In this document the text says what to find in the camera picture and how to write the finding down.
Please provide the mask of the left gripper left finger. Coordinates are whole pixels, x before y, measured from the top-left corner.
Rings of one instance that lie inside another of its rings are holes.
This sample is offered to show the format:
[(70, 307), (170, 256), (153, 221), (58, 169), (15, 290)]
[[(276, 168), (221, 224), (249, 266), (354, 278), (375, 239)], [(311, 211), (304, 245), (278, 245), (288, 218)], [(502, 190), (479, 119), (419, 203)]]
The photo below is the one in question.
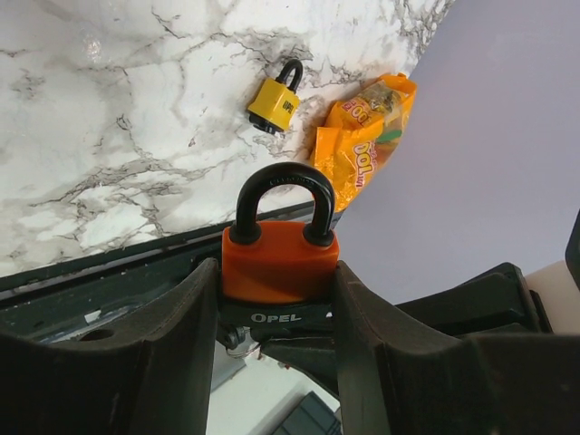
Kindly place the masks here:
[(4, 434), (202, 434), (218, 325), (218, 262), (79, 340), (1, 336)]

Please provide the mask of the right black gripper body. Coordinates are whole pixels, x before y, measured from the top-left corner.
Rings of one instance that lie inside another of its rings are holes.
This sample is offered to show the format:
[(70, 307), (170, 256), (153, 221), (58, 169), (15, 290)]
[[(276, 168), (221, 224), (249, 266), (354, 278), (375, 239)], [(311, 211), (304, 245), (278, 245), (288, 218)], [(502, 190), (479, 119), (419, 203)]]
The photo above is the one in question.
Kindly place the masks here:
[(579, 222), (573, 225), (561, 261), (529, 275), (502, 263), (450, 290), (398, 308), (452, 336), (579, 334)]

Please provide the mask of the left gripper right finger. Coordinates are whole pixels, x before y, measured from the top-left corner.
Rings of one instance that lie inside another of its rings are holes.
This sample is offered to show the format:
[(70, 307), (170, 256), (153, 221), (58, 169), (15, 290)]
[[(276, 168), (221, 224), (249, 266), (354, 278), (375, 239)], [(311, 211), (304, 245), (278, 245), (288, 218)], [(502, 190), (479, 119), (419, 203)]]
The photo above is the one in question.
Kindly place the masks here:
[(457, 339), (335, 269), (333, 326), (347, 434), (576, 434), (579, 339)]

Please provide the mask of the orange black padlock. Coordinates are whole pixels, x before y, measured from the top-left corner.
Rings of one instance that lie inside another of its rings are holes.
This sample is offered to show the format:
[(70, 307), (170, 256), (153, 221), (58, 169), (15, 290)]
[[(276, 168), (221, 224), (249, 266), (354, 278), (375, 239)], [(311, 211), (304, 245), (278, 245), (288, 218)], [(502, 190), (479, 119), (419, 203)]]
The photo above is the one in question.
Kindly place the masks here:
[[(310, 222), (257, 219), (260, 199), (285, 185), (312, 194)], [(323, 320), (339, 256), (333, 215), (334, 189), (317, 169), (283, 162), (252, 175), (239, 192), (235, 222), (222, 236), (221, 319), (260, 329)]]

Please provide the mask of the black head key set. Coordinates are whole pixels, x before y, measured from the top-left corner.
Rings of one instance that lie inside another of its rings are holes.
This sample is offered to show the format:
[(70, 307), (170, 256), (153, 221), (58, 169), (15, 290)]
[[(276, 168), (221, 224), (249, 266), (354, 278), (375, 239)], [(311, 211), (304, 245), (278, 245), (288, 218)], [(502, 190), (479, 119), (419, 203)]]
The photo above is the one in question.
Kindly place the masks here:
[(248, 327), (219, 323), (217, 325), (215, 372), (236, 372), (249, 364), (271, 359), (266, 344), (255, 341)]

